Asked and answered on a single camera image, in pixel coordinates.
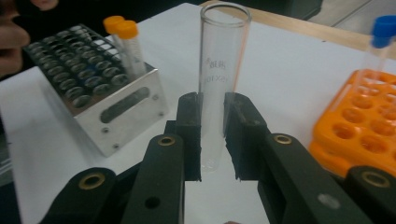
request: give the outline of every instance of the orange plastic rack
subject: orange plastic rack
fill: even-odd
[[[309,151],[331,172],[370,165],[396,176],[396,76],[354,72],[315,125]]]

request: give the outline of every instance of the test tube rim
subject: test tube rim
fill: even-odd
[[[205,13],[208,10],[216,8],[216,7],[229,7],[229,8],[238,9],[238,10],[244,12],[246,14],[247,18],[245,20],[241,20],[239,22],[230,22],[230,23],[221,22],[221,21],[215,21],[215,20],[207,17]],[[243,27],[246,24],[249,24],[251,22],[251,13],[246,7],[241,6],[239,4],[235,4],[235,3],[215,3],[215,4],[207,5],[207,6],[205,6],[205,7],[203,7],[201,9],[201,20],[203,20],[205,22],[208,22],[208,23],[210,23],[212,25],[230,27],[230,28],[237,28],[237,27]]]

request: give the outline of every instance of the finger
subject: finger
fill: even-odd
[[[47,11],[58,6],[59,0],[30,0],[33,5],[40,8],[42,11]]]
[[[0,49],[0,77],[21,70],[21,49]]]
[[[29,44],[30,37],[12,21],[0,21],[0,49],[15,49]]]
[[[18,15],[14,0],[0,0],[0,16],[11,19]]]

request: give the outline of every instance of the orange cap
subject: orange cap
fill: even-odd
[[[134,21],[122,21],[116,26],[117,35],[121,39],[134,38],[139,34],[137,24]]]
[[[105,26],[106,32],[110,35],[114,35],[117,32],[116,26],[122,21],[125,21],[122,16],[111,16],[103,20],[103,25]]]

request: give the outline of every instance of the graduated test tube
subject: graduated test tube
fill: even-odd
[[[119,52],[122,66],[128,72],[128,68],[131,67],[131,65],[128,58],[125,55],[122,42],[117,35],[117,29],[116,29],[117,25],[120,24],[120,22],[122,21],[125,21],[125,19],[122,16],[111,16],[103,20],[103,25],[105,26],[106,32],[111,35],[111,38],[113,38],[113,44],[114,47],[116,47],[117,51]]]
[[[122,43],[123,52],[130,64],[127,69],[128,75],[132,79],[139,78],[147,73],[145,61],[140,50],[139,32],[134,21],[122,21],[116,26],[117,35]]]
[[[201,168],[219,167],[224,148],[228,108],[226,92],[233,92],[242,62],[251,16],[247,8],[216,3],[201,10],[199,93],[201,103]]]

